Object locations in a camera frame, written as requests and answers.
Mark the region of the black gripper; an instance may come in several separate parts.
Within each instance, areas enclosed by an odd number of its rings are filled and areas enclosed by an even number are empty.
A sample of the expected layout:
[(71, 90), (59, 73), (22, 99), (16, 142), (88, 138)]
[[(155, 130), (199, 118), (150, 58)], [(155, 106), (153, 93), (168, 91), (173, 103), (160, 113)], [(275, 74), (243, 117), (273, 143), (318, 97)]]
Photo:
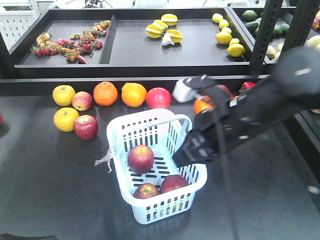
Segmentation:
[(248, 107), (243, 101), (232, 100), (216, 85), (197, 92), (210, 107), (196, 115), (183, 148), (172, 155), (178, 168), (211, 161), (248, 141)]

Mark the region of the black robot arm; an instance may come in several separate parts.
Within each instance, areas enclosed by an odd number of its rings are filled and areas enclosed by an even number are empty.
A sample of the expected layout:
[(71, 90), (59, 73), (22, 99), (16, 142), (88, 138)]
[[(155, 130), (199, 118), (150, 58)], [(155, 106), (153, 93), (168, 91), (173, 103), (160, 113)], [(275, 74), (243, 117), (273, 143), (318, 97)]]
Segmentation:
[(217, 159), (275, 124), (320, 106), (320, 53), (295, 47), (279, 57), (272, 73), (237, 98), (207, 76), (179, 80), (175, 99), (210, 104), (197, 114), (182, 146), (173, 154), (178, 167)]

